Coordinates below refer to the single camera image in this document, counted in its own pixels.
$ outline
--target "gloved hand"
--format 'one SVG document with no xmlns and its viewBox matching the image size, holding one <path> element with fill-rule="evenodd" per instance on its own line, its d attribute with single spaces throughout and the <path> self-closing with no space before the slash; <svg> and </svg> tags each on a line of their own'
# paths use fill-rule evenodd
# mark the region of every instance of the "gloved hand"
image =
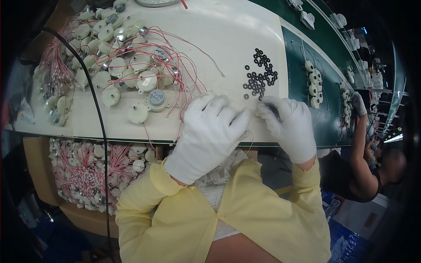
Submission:
<svg viewBox="0 0 421 263">
<path fill-rule="evenodd" d="M 357 91 L 351 92 L 351 103 L 359 116 L 367 114 L 367 109 L 365 108 L 364 101 L 362 100 L 361 95 Z"/>
<path fill-rule="evenodd" d="M 278 110 L 279 119 L 267 105 Z M 292 163 L 304 163 L 316 154 L 312 116 L 304 102 L 265 96 L 257 107 L 256 115 L 266 121 L 270 133 Z"/>
<path fill-rule="evenodd" d="M 245 108 L 236 111 L 228 106 L 227 96 L 213 91 L 192 101 L 184 114 L 184 128 L 164 169 L 185 184 L 192 184 L 210 172 L 238 146 L 250 122 Z"/>
</svg>

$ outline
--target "black tank top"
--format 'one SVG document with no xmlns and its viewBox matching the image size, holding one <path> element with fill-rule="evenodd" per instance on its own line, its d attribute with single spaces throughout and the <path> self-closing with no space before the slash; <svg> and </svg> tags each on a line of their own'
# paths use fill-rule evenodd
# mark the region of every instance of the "black tank top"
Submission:
<svg viewBox="0 0 421 263">
<path fill-rule="evenodd" d="M 381 181 L 376 168 L 370 168 L 371 173 L 377 178 L 378 188 L 371 198 L 359 198 L 349 189 L 351 180 L 355 179 L 349 162 L 342 159 L 337 151 L 332 151 L 327 156 L 319 159 L 320 187 L 337 194 L 345 199 L 366 203 L 373 200 L 380 191 Z"/>
</svg>

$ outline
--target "man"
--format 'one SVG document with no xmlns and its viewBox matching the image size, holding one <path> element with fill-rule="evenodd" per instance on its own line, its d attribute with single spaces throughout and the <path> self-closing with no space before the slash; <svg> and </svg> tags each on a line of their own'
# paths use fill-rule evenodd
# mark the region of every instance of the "man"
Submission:
<svg viewBox="0 0 421 263">
<path fill-rule="evenodd" d="M 345 199 L 369 202 L 378 194 L 380 187 L 402 179 L 406 167 L 404 154 L 397 149 L 382 153 L 380 168 L 368 166 L 364 159 L 367 110 L 358 92 L 352 93 L 352 104 L 360 116 L 351 143 L 349 162 L 332 151 L 320 159 L 320 186 Z"/>
<path fill-rule="evenodd" d="M 295 163 L 290 200 L 262 184 L 261 165 L 248 159 L 230 166 L 229 179 L 197 184 L 223 167 L 250 121 L 248 110 L 235 117 L 226 96 L 208 92 L 187 108 L 173 153 L 120 195 L 116 222 L 123 262 L 329 260 L 311 114 L 302 102 L 268 96 L 262 101 L 258 115 Z M 267 105 L 278 110 L 279 120 Z"/>
</svg>

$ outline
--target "yellow cardigan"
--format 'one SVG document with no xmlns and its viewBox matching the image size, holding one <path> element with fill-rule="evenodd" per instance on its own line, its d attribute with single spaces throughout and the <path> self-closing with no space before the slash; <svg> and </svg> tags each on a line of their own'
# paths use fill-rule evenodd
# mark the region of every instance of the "yellow cardigan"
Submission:
<svg viewBox="0 0 421 263">
<path fill-rule="evenodd" d="M 115 220 L 122 261 L 204 262 L 219 218 L 283 263 L 327 262 L 330 233 L 317 159 L 306 172 L 293 165 L 290 200 L 262 184 L 260 167 L 245 159 L 232 169 L 216 213 L 197 188 L 179 186 L 161 163 L 152 164 L 119 197 Z"/>
</svg>

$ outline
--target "black cable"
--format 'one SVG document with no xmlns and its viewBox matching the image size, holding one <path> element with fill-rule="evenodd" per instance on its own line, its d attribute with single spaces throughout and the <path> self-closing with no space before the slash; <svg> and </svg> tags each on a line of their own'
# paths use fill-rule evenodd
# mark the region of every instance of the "black cable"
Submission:
<svg viewBox="0 0 421 263">
<path fill-rule="evenodd" d="M 75 56 L 75 58 L 77 58 L 77 60 L 79 61 L 80 65 L 83 68 L 83 71 L 85 72 L 86 78 L 88 79 L 89 87 L 91 88 L 91 92 L 92 92 L 92 96 L 93 96 L 93 101 L 95 102 L 96 111 L 98 112 L 99 123 L 101 124 L 102 135 L 104 137 L 104 150 L 105 150 L 104 178 L 105 178 L 105 203 L 106 203 L 105 213 L 106 213 L 106 217 L 107 217 L 107 237 L 108 237 L 108 247 L 109 247 L 108 249 L 109 249 L 109 257 L 111 258 L 111 261 L 113 263 L 115 263 L 114 257 L 112 255 L 111 236 L 110 236 L 110 233 L 109 233 L 108 178 L 107 178 L 107 174 L 108 174 L 107 137 L 105 136 L 104 122 L 102 121 L 101 110 L 99 109 L 98 100 L 96 99 L 95 89 L 93 88 L 91 77 L 89 76 L 88 69 L 86 68 L 85 63 L 83 63 L 83 60 L 81 59 L 81 57 L 73 49 L 73 47 L 62 36 L 60 36 L 59 33 L 57 33 L 56 31 L 52 30 L 49 27 L 41 27 L 41 28 L 36 29 L 36 30 L 46 31 L 46 32 L 52 34 L 53 36 L 55 36 L 58 40 L 60 40 L 63 43 L 63 45 L 65 45 L 66 48 L 68 48 L 70 50 L 70 52 Z"/>
</svg>

